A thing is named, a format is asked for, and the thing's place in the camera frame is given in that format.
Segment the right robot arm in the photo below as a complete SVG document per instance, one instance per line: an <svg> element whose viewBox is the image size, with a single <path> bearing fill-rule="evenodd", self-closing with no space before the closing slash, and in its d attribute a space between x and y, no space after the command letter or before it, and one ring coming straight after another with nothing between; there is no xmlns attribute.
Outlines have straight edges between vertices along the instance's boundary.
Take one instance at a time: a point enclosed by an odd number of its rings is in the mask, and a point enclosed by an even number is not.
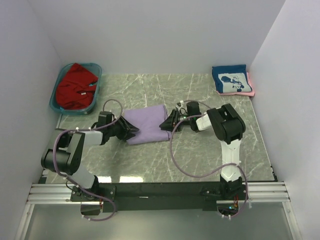
<svg viewBox="0 0 320 240"><path fill-rule="evenodd" d="M212 129L221 145L222 166L218 195L226 200L244 190L245 174L240 169L240 145L246 125L231 104L224 104L220 108L208 108L201 113L199 101L186 100L176 104L175 109L159 127L173 135L180 131L180 125L186 121L194 132Z"/></svg>

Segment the lilac purple t-shirt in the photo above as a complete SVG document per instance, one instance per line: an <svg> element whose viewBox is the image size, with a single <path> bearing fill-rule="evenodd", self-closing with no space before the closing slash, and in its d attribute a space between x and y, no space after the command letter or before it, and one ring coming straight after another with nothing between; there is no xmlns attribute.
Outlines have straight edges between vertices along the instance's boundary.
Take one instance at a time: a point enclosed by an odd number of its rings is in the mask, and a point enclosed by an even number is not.
<svg viewBox="0 0 320 240"><path fill-rule="evenodd" d="M161 130L162 124L168 117L168 111L164 104L137 109L126 109L124 118L139 129L135 136L126 142L129 145L146 144L152 142L168 141L171 132Z"/></svg>

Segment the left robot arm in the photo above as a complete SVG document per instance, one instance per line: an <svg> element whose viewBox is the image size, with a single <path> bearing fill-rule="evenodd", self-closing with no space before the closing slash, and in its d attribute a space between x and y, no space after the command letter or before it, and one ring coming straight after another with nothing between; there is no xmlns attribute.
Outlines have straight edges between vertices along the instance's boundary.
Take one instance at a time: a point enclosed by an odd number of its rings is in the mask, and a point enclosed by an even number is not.
<svg viewBox="0 0 320 240"><path fill-rule="evenodd" d="M99 116L88 130L67 131L57 128L43 152L41 166L70 180L76 185L73 189L76 195L94 201L103 196L103 190L98 177L81 164L84 146L101 146L111 137L125 142L139 131L124 117L116 119L110 112L106 116Z"/></svg>

